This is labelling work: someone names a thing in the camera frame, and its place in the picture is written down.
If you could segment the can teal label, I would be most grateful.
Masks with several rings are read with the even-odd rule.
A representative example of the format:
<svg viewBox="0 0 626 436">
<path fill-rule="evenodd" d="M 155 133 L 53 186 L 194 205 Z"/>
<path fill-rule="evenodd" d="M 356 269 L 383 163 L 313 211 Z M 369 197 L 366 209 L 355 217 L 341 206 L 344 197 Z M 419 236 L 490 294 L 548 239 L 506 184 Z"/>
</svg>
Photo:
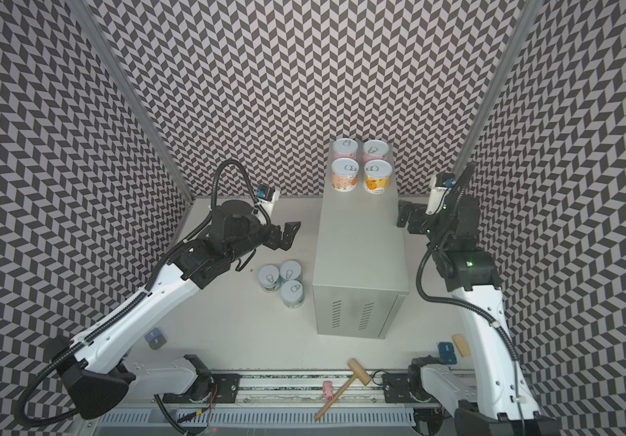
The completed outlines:
<svg viewBox="0 0 626 436">
<path fill-rule="evenodd" d="M 285 306 L 297 309 L 305 299 L 304 286 L 297 280 L 286 281 L 280 287 L 280 296 Z"/>
<path fill-rule="evenodd" d="M 283 283 L 288 281 L 300 281 L 302 278 L 302 266 L 298 261 L 289 260 L 280 265 L 280 278 Z"/>
</svg>

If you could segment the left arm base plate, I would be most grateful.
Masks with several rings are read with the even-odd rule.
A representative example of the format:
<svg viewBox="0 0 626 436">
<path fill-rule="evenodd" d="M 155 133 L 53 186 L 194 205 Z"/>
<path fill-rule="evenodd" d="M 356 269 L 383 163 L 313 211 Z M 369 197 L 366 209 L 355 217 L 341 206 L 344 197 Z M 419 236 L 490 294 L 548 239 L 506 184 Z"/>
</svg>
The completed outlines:
<svg viewBox="0 0 626 436">
<path fill-rule="evenodd" d="M 166 393 L 166 404 L 235 403 L 240 389 L 240 374 L 200 375 L 184 394 Z"/>
</svg>

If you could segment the grey metal cabinet box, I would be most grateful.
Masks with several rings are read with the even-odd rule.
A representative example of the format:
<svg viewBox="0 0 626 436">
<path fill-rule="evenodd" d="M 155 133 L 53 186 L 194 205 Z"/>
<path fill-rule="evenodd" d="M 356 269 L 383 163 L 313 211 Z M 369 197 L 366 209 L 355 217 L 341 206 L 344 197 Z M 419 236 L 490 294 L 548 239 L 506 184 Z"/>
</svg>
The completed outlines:
<svg viewBox="0 0 626 436">
<path fill-rule="evenodd" d="M 368 193 L 362 177 L 354 190 L 340 192 L 332 185 L 332 162 L 329 157 L 312 278 L 318 333 L 383 339 L 410 292 L 396 176 L 383 194 Z"/>
</svg>

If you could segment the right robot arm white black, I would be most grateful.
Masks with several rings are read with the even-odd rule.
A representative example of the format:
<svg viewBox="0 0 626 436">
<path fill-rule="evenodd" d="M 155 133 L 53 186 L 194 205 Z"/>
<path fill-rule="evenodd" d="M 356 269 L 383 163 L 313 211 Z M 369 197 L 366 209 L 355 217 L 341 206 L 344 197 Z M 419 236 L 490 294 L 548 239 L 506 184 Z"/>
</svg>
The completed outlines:
<svg viewBox="0 0 626 436">
<path fill-rule="evenodd" d="M 457 307 L 467 329 L 477 387 L 469 389 L 438 359 L 409 366 L 409 387 L 418 398 L 437 400 L 458 435 L 558 435 L 529 389 L 505 315 L 502 281 L 492 255 L 478 246 L 480 208 L 468 194 L 476 165 L 445 174 L 440 202 L 398 203 L 397 225 L 427 237 L 415 285 L 427 303 Z"/>
</svg>

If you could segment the orange label can front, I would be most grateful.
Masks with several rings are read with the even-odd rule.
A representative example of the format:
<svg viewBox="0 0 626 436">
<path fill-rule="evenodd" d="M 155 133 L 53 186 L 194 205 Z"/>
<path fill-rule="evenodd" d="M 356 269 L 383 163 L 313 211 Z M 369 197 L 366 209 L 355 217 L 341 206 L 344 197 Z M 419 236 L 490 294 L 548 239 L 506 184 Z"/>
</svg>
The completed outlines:
<svg viewBox="0 0 626 436">
<path fill-rule="evenodd" d="M 370 160 L 364 165 L 364 188 L 369 194 L 384 194 L 389 188 L 393 166 L 386 160 Z"/>
</svg>

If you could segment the pink label can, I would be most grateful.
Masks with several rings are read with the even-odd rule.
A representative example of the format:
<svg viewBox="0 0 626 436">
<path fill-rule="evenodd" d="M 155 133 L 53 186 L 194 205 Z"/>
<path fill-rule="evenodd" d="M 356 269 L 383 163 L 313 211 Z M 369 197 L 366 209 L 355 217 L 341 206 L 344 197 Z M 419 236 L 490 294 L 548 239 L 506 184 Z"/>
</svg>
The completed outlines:
<svg viewBox="0 0 626 436">
<path fill-rule="evenodd" d="M 351 138 L 340 138 L 331 145 L 331 155 L 334 160 L 341 158 L 356 159 L 358 142 Z"/>
<path fill-rule="evenodd" d="M 362 161 L 367 163 L 373 160 L 388 159 L 390 153 L 390 146 L 385 141 L 381 140 L 369 140 L 362 146 Z"/>
</svg>

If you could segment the small blue box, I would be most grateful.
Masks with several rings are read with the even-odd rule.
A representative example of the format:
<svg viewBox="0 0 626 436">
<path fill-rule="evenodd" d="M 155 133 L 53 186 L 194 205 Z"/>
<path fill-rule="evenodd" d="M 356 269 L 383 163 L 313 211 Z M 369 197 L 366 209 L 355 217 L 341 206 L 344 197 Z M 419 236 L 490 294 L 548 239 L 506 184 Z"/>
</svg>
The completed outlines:
<svg viewBox="0 0 626 436">
<path fill-rule="evenodd" d="M 450 342 L 440 342 L 438 343 L 438 353 L 440 357 L 438 358 L 440 362 L 444 365 L 455 365 L 458 363 L 458 358 L 456 355 L 455 346 Z"/>
</svg>

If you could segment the can teal label back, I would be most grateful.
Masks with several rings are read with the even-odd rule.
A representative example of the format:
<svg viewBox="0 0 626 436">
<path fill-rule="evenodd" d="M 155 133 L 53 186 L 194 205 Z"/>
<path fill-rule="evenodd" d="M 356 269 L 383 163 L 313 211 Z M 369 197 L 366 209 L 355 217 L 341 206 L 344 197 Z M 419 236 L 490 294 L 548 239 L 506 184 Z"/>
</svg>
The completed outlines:
<svg viewBox="0 0 626 436">
<path fill-rule="evenodd" d="M 302 278 L 302 266 L 298 261 L 289 260 L 280 265 L 280 278 L 283 283 L 288 281 L 300 281 Z"/>
</svg>

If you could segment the small pink toy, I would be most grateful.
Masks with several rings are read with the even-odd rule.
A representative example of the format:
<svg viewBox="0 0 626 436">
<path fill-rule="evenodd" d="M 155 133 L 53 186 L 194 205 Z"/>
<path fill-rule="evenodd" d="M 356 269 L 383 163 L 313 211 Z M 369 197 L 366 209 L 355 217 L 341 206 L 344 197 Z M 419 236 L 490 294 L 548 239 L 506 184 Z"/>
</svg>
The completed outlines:
<svg viewBox="0 0 626 436">
<path fill-rule="evenodd" d="M 328 401 L 334 397 L 334 387 L 331 381 L 325 381 L 323 383 L 322 394 Z"/>
</svg>

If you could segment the aluminium rail frame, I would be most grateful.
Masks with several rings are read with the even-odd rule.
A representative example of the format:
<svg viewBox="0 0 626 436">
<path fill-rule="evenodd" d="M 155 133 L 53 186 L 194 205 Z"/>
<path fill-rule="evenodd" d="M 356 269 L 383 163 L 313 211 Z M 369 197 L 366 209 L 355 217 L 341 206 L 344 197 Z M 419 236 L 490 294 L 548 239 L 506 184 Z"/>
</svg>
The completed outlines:
<svg viewBox="0 0 626 436">
<path fill-rule="evenodd" d="M 442 432 L 457 434 L 453 418 L 443 409 L 420 408 L 409 404 L 386 403 L 381 387 L 380 375 L 384 372 L 400 372 L 376 370 L 372 372 L 372 381 L 368 386 L 363 386 L 355 381 L 340 399 L 329 409 L 339 408 L 405 408 L 412 410 L 416 425 L 413 427 L 380 427 L 408 429 L 420 435 L 436 435 Z M 472 372 L 451 372 L 469 389 L 477 387 L 477 381 Z M 408 374 L 409 369 L 401 374 Z M 223 427 L 183 428 L 180 426 L 184 421 L 193 419 L 206 413 L 214 412 L 223 408 L 248 408 L 248 409 L 272 409 L 272 408 L 299 408 L 318 411 L 328 401 L 323 397 L 322 387 L 324 381 L 331 381 L 334 393 L 352 375 L 349 370 L 336 371 L 227 371 L 214 372 L 214 374 L 240 374 L 240 389 L 235 403 L 211 403 L 207 404 L 161 404 L 152 398 L 141 398 L 126 401 L 111 412 L 123 409 L 149 409 L 162 413 L 165 424 L 157 427 L 100 427 L 100 418 L 81 421 L 71 428 L 74 435 L 99 435 L 102 432 L 111 434 L 145 434 L 150 430 L 159 428 L 168 429 L 171 423 L 178 425 L 181 434 L 193 433 L 197 435 L 213 434 Z"/>
</svg>

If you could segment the small wooden block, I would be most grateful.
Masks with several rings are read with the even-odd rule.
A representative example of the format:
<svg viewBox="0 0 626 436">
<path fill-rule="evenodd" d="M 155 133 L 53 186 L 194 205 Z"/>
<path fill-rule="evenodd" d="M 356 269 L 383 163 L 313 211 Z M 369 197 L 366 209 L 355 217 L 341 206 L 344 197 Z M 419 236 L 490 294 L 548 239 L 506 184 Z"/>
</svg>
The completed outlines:
<svg viewBox="0 0 626 436">
<path fill-rule="evenodd" d="M 463 334 L 454 334 L 451 336 L 456 351 L 462 358 L 467 358 L 472 355 L 469 342 Z"/>
</svg>

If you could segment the small blue grey block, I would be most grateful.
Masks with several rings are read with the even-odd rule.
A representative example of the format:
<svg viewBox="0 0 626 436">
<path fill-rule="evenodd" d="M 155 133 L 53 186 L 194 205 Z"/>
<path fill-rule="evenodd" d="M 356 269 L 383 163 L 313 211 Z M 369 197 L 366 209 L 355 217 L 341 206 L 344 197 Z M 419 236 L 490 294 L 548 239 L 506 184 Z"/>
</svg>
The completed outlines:
<svg viewBox="0 0 626 436">
<path fill-rule="evenodd" d="M 151 350 L 160 350 L 167 343 L 167 337 L 160 327 L 155 327 L 144 335 L 146 343 Z"/>
</svg>

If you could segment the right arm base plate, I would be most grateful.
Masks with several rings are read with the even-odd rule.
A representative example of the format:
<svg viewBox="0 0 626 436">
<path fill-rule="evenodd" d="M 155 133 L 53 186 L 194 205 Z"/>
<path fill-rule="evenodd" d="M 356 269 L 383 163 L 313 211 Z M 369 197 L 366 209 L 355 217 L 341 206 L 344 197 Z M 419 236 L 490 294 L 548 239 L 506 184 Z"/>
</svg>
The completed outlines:
<svg viewBox="0 0 626 436">
<path fill-rule="evenodd" d="M 409 404 L 420 408 L 438 408 L 448 405 L 429 394 L 422 384 L 420 372 L 417 374 L 384 372 L 380 375 L 380 381 L 386 403 Z"/>
</svg>

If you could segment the white vent grille strip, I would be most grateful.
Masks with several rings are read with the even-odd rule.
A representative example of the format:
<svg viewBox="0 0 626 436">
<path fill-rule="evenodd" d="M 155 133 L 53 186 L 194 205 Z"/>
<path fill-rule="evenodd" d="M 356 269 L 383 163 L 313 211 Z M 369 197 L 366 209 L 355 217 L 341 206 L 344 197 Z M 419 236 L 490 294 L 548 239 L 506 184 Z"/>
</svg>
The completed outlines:
<svg viewBox="0 0 626 436">
<path fill-rule="evenodd" d="M 416 419 L 405 408 L 339 408 L 328 411 L 318 421 L 312 409 L 299 408 L 223 408 L 193 417 L 180 424 L 183 428 L 338 428 L 338 427 L 413 427 Z M 149 428 L 165 424 L 161 412 L 149 409 L 123 409 L 100 418 L 100 427 Z"/>
</svg>

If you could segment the wooden mallet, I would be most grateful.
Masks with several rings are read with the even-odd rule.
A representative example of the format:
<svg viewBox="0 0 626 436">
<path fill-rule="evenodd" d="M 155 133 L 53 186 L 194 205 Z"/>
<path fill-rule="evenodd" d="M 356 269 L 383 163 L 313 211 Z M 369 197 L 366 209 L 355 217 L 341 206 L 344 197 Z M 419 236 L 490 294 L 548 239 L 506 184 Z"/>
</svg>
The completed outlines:
<svg viewBox="0 0 626 436">
<path fill-rule="evenodd" d="M 363 386 L 368 386 L 372 381 L 372 376 L 367 370 L 356 360 L 350 359 L 348 361 L 349 370 L 351 370 L 351 377 L 334 393 L 332 398 L 326 402 L 326 404 L 318 411 L 314 417 L 314 422 L 318 423 L 322 417 L 329 411 L 329 409 L 340 399 L 345 391 L 353 385 L 356 381 L 362 383 Z"/>
</svg>

